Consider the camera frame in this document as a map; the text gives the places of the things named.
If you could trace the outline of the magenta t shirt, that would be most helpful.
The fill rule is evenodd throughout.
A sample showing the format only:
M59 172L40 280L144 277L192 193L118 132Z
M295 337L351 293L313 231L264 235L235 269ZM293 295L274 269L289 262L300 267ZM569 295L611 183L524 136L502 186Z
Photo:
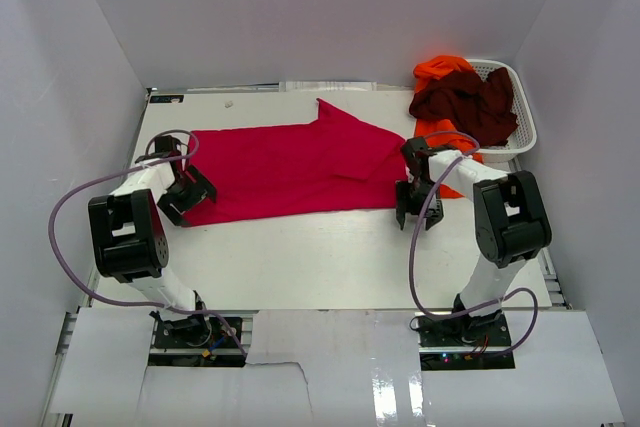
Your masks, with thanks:
M192 226L317 212L389 209L406 179L398 134L324 101L307 124L200 130L190 162L217 189Z

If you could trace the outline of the orange t shirt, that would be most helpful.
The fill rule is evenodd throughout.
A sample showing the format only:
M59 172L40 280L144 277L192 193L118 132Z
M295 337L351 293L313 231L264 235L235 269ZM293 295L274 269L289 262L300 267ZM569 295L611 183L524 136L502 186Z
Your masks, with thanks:
M461 135L461 124L456 117L460 101L455 91L460 80L470 80L472 73L473 67L468 61L453 55L438 55L413 68L414 98L409 114L415 119L416 137L437 132L427 140L429 146L448 144L462 151L473 147L473 143Z

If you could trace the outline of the dark maroon t shirt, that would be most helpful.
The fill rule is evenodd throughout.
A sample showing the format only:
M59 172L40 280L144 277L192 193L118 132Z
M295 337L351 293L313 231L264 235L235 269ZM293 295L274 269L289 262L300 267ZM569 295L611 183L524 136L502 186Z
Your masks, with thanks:
M473 71L471 79L455 88L460 104L456 117L463 133L476 139L482 147L504 146L518 127L512 112L514 90L504 67L481 78Z

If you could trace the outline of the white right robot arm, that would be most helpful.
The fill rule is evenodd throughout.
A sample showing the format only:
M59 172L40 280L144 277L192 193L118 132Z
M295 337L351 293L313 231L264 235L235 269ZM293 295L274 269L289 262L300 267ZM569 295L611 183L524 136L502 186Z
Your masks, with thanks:
M395 186L396 221L417 218L409 252L409 285L425 324L461 344L472 346L484 338L488 325L502 315L502 303L516 275L552 240L552 231L539 187L528 171L513 173L488 167L450 145L430 147L423 137L404 143L400 152L410 174ZM476 267L453 303L450 314L431 314L419 303L415 279L418 233L444 219L440 187L448 186L473 204L474 235L479 248Z

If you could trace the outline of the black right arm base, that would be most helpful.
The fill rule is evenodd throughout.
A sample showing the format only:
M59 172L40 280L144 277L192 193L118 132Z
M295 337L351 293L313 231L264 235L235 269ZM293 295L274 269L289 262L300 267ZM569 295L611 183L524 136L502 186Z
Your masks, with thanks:
M449 324L415 316L409 329L419 337L420 366L423 372L512 370L515 360L512 339L504 314L490 324L467 331Z

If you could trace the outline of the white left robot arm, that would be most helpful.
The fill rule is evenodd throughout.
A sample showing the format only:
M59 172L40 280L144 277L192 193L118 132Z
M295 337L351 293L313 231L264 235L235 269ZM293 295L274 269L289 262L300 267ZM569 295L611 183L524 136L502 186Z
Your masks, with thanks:
M168 134L153 139L130 174L106 196L88 204L94 257L101 276L140 292L148 302L178 308L154 316L167 334L199 346L211 335L204 302L169 267L169 245L161 217L187 227L186 214L205 201L214 203L215 186L187 160L180 158L181 141Z

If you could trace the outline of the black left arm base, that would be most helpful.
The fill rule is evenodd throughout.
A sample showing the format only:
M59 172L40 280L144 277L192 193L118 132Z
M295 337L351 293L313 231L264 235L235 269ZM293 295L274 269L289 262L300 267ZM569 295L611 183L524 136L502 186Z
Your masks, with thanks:
M248 350L252 320L226 316L227 326L216 317L192 316L163 322L156 315L148 365L151 367L242 368L245 356L232 336Z

